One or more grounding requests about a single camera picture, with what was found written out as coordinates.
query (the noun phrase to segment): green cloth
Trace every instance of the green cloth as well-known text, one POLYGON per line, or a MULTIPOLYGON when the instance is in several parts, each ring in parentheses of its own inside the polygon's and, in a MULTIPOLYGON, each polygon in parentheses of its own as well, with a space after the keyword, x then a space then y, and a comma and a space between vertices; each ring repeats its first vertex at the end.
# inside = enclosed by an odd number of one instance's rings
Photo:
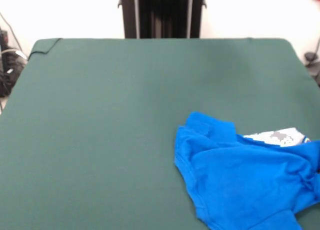
MULTIPOLYGON (((37 42, 0 117, 1 228, 206 229, 174 166, 191 111, 320 138, 320 91, 284 40, 37 42)), ((318 229, 320 206, 298 219, 318 229)))

